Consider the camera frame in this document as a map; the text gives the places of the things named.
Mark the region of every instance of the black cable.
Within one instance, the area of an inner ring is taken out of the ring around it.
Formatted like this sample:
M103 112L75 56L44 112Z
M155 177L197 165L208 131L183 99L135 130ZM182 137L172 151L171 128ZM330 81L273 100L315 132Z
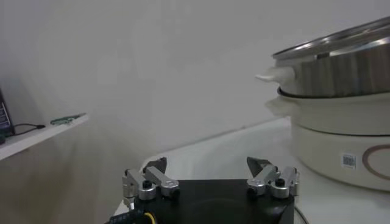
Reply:
M13 127L18 127L18 126L33 126L33 127L37 127L37 126L40 126L40 125L36 125L36 124L29 124L29 123L21 123L21 124L15 124Z
M309 224L309 221L306 219L306 217L303 214L303 212L297 206L295 206L295 210L297 211L297 213L300 216L300 218L305 222L305 224Z
M13 128L15 127L19 127L19 126L32 126L33 128L31 129L28 129L26 131L22 131L21 133L15 133L15 134L12 134L12 135L8 135L8 137L11 137L11 136L18 136L18 135L24 135L30 131L34 131L34 130L38 130L38 129L42 129L42 128L45 128L46 126L45 125L41 125L41 124L38 124L38 125L35 125L35 124L28 124L28 123L22 123L22 124L16 124L13 126Z
M135 223L138 219L144 216L143 209L135 209L120 215L110 217L110 220L105 224L128 224Z

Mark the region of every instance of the pot handle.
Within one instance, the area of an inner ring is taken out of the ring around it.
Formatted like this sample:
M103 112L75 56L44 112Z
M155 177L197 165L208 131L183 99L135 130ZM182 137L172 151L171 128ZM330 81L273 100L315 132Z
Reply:
M278 117L297 116L300 112L298 104L276 97L265 103L271 113Z
M295 72L292 67L271 67L264 74L255 77L264 82L277 82L282 85L293 81Z

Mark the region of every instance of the white shelf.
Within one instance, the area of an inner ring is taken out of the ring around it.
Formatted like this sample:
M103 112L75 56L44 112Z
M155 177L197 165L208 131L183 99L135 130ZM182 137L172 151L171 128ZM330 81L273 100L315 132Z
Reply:
M46 128L35 130L24 135L7 138L3 145L0 145L0 160L10 157L18 152L21 152L39 142L47 140L64 131L74 128L89 119L88 115L84 115L72 121L71 124L62 124L58 126L47 125Z

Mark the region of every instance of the stainless steel lid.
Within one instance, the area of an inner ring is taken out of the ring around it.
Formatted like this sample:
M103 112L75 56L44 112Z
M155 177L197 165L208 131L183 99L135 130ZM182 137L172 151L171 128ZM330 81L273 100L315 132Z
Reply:
M273 57L276 60L285 60L310 55L346 54L390 43L388 36L390 36L390 16L287 48L275 53Z

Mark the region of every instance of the yellow cable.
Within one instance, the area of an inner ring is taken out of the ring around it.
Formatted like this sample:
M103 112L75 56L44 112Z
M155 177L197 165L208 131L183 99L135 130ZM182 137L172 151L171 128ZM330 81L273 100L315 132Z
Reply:
M144 215L148 216L151 219L152 224L156 224L156 221L154 220L154 216L151 213L145 212Z

